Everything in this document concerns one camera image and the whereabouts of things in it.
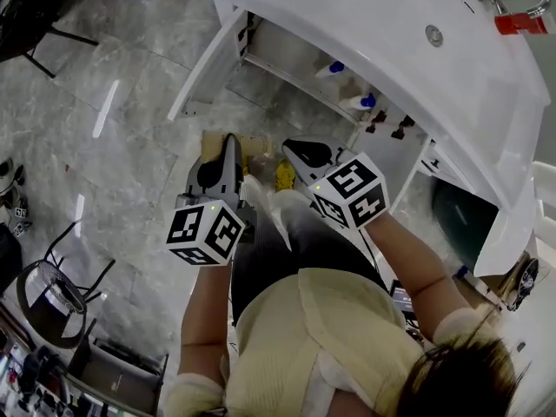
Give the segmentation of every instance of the woman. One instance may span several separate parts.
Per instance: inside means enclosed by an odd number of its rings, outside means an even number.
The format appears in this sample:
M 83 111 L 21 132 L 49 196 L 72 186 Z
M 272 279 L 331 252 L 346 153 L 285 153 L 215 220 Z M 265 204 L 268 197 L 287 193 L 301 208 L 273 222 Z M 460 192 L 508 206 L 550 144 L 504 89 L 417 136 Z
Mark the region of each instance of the woman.
M 366 226 L 436 345 L 427 354 L 367 258 L 299 194 L 275 196 L 290 251 L 254 178 L 244 193 L 255 244 L 238 246 L 233 270 L 200 270 L 165 417 L 507 414 L 509 355 L 419 238 L 388 213 Z M 227 378 L 230 278 L 239 360 Z

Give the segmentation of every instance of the marble floor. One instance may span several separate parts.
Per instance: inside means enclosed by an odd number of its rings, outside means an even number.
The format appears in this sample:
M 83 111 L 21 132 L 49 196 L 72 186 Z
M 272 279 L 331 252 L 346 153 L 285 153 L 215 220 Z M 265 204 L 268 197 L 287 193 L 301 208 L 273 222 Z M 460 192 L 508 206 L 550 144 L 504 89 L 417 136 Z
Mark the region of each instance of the marble floor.
M 57 27 L 95 38 L 97 47 L 46 36 L 36 58 L 56 73 L 53 80 L 22 58 L 0 63 L 0 157 L 25 165 L 34 222 L 21 240 L 24 262 L 42 256 L 83 205 L 79 239 L 70 235 L 63 246 L 88 257 L 69 262 L 66 273 L 88 285 L 116 259 L 101 285 L 106 295 L 91 303 L 94 335 L 153 357 L 169 353 L 171 380 L 196 271 L 163 252 L 159 235 L 199 156 L 202 130 L 268 135 L 276 143 L 307 133 L 346 141 L 354 125 L 248 63 L 207 115 L 171 122 L 172 102 L 220 27 L 212 0 L 72 2 Z M 396 215 L 457 268 L 425 211 L 429 195 L 430 181 L 417 177 Z M 415 223 L 415 210 L 423 210 L 425 227 Z M 17 309 L 13 286 L 4 302 Z

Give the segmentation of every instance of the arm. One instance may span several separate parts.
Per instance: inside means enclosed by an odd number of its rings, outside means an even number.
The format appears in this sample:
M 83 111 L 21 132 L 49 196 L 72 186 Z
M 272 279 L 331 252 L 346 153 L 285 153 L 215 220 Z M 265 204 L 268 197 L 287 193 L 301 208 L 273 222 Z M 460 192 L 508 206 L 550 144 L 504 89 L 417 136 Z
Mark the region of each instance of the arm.
M 425 337 L 432 340 L 442 319 L 454 310 L 469 308 L 439 256 L 388 212 L 365 229 L 411 297 Z
M 220 370 L 228 358 L 230 264 L 201 268 L 182 322 L 182 358 L 178 374 L 195 373 L 224 387 Z

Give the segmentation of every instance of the white vanity cabinet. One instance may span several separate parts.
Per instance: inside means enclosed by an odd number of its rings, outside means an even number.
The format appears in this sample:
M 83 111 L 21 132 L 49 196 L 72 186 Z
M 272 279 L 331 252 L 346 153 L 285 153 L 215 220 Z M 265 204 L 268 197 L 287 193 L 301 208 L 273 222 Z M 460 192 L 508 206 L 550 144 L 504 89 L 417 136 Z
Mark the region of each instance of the white vanity cabinet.
M 550 98 L 525 39 L 501 36 L 487 5 L 476 0 L 215 4 L 222 29 L 183 86 L 170 119 L 186 122 L 184 117 L 209 109 L 236 67 L 254 63 L 360 127 L 349 145 L 364 150 L 384 173 L 393 209 L 417 169 L 495 204 L 499 218 L 475 273 L 511 268 L 533 229 L 530 167 Z M 428 36 L 431 30 L 434 35 Z M 331 59 L 349 71 L 315 78 Z M 371 112 L 338 105 L 369 90 L 381 95 Z M 381 109 L 386 121 L 373 124 Z M 393 136 L 406 116 L 414 125 L 403 129 L 403 138 Z M 500 264 L 499 252 L 505 255 Z

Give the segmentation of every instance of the hair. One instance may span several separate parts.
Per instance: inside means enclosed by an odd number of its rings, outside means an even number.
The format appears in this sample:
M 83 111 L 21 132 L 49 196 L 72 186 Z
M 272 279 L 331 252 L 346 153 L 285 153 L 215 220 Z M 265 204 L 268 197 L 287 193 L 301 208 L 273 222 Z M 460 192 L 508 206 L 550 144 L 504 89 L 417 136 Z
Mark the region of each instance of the hair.
M 452 340 L 423 355 L 401 389 L 396 415 L 506 416 L 523 374 L 516 376 L 502 340 Z

